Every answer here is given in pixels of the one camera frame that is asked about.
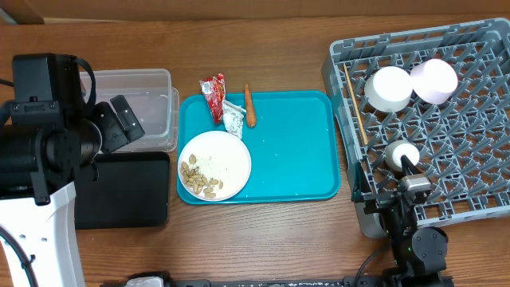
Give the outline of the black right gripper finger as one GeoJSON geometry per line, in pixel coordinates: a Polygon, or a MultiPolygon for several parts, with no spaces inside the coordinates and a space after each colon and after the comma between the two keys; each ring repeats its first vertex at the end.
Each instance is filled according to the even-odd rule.
{"type": "Polygon", "coordinates": [[[352,174],[354,175],[352,194],[361,195],[363,193],[363,168],[360,162],[355,164],[352,174]]]}
{"type": "Polygon", "coordinates": [[[400,160],[402,165],[402,173],[404,176],[418,174],[418,168],[410,161],[406,155],[402,155],[400,160]]]}

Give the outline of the small white cup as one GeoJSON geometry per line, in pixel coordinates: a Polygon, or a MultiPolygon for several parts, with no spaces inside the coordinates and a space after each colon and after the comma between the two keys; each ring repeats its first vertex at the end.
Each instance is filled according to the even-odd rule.
{"type": "Polygon", "coordinates": [[[390,143],[386,149],[386,164],[394,171],[402,171],[401,157],[405,155],[413,165],[420,160],[419,150],[406,140],[396,140],[390,143]]]}

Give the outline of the wooden chopstick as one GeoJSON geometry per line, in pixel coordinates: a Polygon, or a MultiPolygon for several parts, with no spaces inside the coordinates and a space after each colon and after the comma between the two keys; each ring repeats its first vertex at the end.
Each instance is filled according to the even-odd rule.
{"type": "Polygon", "coordinates": [[[350,74],[348,72],[348,69],[347,69],[347,66],[346,66],[345,63],[343,63],[343,70],[344,70],[345,75],[346,75],[348,92],[349,92],[349,95],[351,97],[351,102],[352,102],[353,108],[355,110],[355,115],[356,115],[356,119],[357,119],[358,126],[359,126],[359,132],[360,132],[360,135],[362,137],[363,145],[367,146],[367,136],[366,136],[366,133],[365,133],[365,130],[364,130],[364,127],[363,127],[363,122],[362,122],[361,115],[360,115],[359,109],[358,109],[358,105],[357,105],[357,102],[356,102],[356,99],[355,99],[355,93],[354,93],[354,90],[352,88],[351,77],[350,77],[350,74]]]}

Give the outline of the white bowl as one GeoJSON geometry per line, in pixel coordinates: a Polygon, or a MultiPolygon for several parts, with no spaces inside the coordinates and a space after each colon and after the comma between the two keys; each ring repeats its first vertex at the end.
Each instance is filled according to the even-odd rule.
{"type": "Polygon", "coordinates": [[[409,104],[412,92],[410,74],[395,66],[381,68],[364,86],[368,103],[381,112],[403,110],[409,104]]]}

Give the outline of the small pink plate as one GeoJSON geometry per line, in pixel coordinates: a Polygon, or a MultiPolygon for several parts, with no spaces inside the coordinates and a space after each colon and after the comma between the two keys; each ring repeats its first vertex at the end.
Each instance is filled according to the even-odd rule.
{"type": "Polygon", "coordinates": [[[444,104],[458,86],[457,74],[453,67],[437,58],[414,67],[410,77],[417,96],[429,104],[444,104]]]}

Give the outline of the red snack wrapper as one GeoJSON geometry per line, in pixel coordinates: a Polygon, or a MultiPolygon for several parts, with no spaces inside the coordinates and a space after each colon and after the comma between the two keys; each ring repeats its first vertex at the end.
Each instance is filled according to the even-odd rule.
{"type": "Polygon", "coordinates": [[[225,78],[222,73],[199,81],[202,94],[210,108],[215,124],[220,124],[223,116],[222,102],[226,98],[225,78]]]}

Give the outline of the white tissue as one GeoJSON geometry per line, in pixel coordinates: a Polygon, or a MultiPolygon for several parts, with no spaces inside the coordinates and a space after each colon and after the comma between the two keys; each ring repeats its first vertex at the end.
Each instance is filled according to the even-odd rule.
{"type": "Polygon", "coordinates": [[[223,100],[222,110],[222,120],[226,127],[226,131],[241,140],[245,109],[232,104],[227,100],[223,100]]]}

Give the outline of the orange carrot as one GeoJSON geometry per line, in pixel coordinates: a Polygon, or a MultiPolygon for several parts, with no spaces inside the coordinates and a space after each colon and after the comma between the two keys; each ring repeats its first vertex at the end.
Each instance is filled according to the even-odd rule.
{"type": "Polygon", "coordinates": [[[254,128],[257,125],[257,116],[255,113],[252,93],[249,90],[249,85],[245,83],[245,110],[246,110],[246,122],[250,128],[254,128]]]}

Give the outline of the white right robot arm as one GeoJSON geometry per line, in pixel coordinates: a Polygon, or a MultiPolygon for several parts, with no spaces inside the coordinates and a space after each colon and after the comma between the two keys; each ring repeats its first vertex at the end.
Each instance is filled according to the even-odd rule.
{"type": "Polygon", "coordinates": [[[449,287],[451,277],[444,277],[448,236],[438,227],[418,227],[414,207],[423,204],[431,192],[431,182],[411,161],[400,157],[403,177],[398,189],[381,194],[364,194],[368,181],[364,175],[356,177],[351,199],[363,204],[365,214],[378,214],[382,228],[389,238],[386,245],[372,253],[359,267],[353,286],[449,287]],[[395,266],[383,270],[378,277],[364,277],[363,270],[379,254],[391,250],[395,266]]]}

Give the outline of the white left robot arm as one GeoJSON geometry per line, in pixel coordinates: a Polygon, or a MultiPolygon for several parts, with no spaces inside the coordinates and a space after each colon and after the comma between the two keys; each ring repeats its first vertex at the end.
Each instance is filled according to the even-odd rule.
{"type": "Polygon", "coordinates": [[[95,158],[144,130],[124,96],[84,91],[90,64],[68,54],[13,59],[14,99],[1,107],[1,245],[16,286],[82,286],[75,182],[96,180],[95,158]]]}

